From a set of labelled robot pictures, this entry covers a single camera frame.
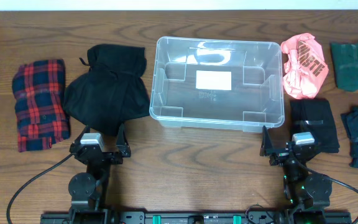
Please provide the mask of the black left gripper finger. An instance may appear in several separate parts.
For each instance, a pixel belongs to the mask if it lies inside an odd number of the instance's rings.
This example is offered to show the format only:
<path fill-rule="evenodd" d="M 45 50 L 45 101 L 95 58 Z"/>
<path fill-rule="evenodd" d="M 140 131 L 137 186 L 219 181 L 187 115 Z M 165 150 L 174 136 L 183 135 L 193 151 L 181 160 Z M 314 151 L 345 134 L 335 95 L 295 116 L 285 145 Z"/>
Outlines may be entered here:
<path fill-rule="evenodd" d="M 80 143 L 84 134 L 89 133 L 89 132 L 90 132 L 90 127 L 88 125 L 86 125 L 85 128 L 82 130 L 81 134 L 78 136 L 78 143 Z"/>
<path fill-rule="evenodd" d="M 116 138 L 116 147 L 118 148 L 119 152 L 130 152 L 130 146 L 126 138 L 124 123 L 122 123 L 119 127 Z"/>

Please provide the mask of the black shirt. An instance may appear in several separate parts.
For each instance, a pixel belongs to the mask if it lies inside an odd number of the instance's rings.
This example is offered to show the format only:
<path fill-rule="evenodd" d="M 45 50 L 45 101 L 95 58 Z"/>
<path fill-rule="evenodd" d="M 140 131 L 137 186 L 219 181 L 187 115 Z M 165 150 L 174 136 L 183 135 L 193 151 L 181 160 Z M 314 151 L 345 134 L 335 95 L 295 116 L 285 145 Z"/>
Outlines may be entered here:
<path fill-rule="evenodd" d="M 329 101 L 323 98 L 291 100 L 291 135 L 310 132 L 318 153 L 338 153 L 339 141 Z"/>

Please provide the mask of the pink printed t-shirt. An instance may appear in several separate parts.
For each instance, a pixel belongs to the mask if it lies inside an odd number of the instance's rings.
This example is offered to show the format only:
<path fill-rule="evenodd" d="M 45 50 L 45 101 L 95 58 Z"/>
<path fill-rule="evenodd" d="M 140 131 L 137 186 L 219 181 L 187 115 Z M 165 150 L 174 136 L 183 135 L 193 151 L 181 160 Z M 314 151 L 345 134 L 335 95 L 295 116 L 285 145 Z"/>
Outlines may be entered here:
<path fill-rule="evenodd" d="M 315 36 L 304 33 L 282 42 L 281 50 L 288 56 L 284 63 L 284 90 L 297 100 L 313 99 L 329 73 L 322 46 Z"/>

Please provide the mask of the dark green shirt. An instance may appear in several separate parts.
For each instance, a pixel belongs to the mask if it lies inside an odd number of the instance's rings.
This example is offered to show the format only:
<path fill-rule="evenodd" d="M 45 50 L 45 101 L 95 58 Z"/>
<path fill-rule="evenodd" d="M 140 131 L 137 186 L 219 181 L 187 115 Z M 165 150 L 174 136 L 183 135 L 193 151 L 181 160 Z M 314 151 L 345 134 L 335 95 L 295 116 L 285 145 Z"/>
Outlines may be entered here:
<path fill-rule="evenodd" d="M 357 91 L 358 42 L 354 44 L 332 42 L 330 46 L 337 87 L 344 91 Z"/>

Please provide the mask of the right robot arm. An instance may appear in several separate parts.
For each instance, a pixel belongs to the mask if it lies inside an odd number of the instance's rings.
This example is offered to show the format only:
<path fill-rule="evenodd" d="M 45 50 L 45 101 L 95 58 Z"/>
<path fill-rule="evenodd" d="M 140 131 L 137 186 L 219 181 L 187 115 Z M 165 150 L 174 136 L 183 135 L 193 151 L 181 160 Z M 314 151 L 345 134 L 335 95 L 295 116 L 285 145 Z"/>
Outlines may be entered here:
<path fill-rule="evenodd" d="M 322 174 L 307 170 L 306 163 L 316 155 L 316 142 L 310 132 L 294 134 L 285 147 L 275 147 L 268 129 L 262 128 L 260 155 L 271 166 L 283 168 L 284 196 L 291 207 L 273 215 L 274 223 L 325 223 L 324 209 L 330 205 L 332 182 Z"/>

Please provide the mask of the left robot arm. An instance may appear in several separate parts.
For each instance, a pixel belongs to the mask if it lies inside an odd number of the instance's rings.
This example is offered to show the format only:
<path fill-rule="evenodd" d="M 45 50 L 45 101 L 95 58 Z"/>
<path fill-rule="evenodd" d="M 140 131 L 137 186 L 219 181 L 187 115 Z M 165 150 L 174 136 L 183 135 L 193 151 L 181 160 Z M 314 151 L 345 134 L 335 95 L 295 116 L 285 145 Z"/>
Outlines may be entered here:
<path fill-rule="evenodd" d="M 70 153 L 86 165 L 86 172 L 74 175 L 68 184 L 71 207 L 65 223 L 119 223 L 117 213 L 106 208 L 105 200 L 111 166 L 122 164 L 124 158 L 131 157 L 124 124 L 119 126 L 116 147 L 117 151 L 106 152 L 103 137 L 99 133 L 91 133 L 89 126 L 71 144 Z"/>

